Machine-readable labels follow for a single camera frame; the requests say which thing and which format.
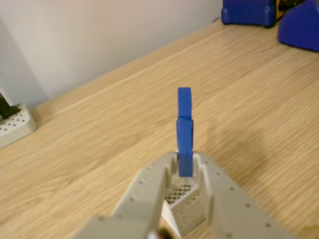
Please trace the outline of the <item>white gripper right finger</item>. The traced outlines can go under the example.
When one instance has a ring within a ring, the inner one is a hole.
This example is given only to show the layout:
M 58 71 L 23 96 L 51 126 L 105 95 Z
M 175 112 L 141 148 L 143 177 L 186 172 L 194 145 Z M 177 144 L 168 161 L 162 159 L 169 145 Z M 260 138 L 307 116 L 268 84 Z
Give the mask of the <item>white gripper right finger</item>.
M 215 239 L 292 239 L 208 155 L 194 154 L 204 215 Z

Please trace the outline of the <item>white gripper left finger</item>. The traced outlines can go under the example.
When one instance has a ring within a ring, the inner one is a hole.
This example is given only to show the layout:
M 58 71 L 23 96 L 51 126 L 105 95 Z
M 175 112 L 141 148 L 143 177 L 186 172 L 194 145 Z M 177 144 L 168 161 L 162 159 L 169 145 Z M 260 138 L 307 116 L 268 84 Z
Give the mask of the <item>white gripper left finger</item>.
M 177 168 L 177 153 L 169 152 L 143 167 L 112 215 L 96 216 L 76 239 L 158 239 L 165 195 Z

